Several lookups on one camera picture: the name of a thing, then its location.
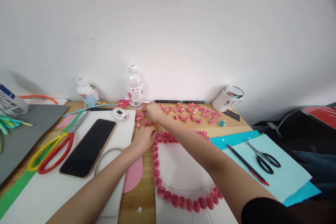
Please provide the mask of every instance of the black sleeve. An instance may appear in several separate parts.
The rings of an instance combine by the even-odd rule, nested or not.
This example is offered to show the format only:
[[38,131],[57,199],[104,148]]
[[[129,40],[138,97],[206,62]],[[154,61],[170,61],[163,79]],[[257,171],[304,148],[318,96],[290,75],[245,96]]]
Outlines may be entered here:
[[242,224],[302,223],[287,207],[270,198],[255,198],[249,201],[242,210],[241,219]]

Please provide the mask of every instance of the green paper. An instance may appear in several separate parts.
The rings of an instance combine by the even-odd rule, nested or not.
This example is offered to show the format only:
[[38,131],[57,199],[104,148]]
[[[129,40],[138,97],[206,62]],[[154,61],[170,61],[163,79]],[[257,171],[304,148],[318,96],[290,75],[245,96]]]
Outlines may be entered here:
[[[75,117],[75,119],[69,124],[69,126],[62,132],[64,133],[65,131],[68,131],[79,119],[79,117],[82,115],[84,111],[78,113],[78,115]],[[47,155],[49,152],[49,149],[53,145],[50,145],[47,150],[38,157],[36,160],[36,163],[39,164],[43,158]],[[19,194],[23,191],[23,189],[26,187],[28,182],[32,179],[32,177],[35,175],[36,171],[30,172],[26,171],[21,178],[12,186],[12,188],[2,197],[0,200],[0,220],[2,217],[5,215],[7,210],[11,207],[11,205],[14,203],[16,198],[19,196]]]

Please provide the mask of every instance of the smartphone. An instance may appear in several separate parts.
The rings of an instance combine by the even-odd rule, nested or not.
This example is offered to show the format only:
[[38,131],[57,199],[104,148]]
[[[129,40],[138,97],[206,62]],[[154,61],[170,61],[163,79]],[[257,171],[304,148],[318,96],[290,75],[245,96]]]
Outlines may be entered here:
[[86,178],[92,172],[117,123],[98,119],[59,169],[61,174]]

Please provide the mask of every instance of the person's arm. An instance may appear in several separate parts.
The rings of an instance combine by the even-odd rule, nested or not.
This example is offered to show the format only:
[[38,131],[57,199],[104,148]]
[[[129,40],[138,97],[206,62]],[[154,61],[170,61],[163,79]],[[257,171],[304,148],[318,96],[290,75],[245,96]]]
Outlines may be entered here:
[[145,110],[152,121],[168,130],[209,173],[238,223],[241,223],[243,207],[250,200],[258,197],[277,200],[223,151],[179,121],[162,113],[157,104],[146,104]]
[[47,224],[95,223],[127,169],[153,144],[155,127],[143,127],[132,143],[73,195]]

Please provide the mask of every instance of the mug handle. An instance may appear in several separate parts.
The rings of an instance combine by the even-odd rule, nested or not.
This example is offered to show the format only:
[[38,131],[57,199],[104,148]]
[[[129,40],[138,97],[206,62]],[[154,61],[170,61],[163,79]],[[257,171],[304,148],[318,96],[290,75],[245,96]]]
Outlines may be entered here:
[[235,109],[235,107],[237,107],[242,101],[242,99],[237,99],[237,101],[229,109]]

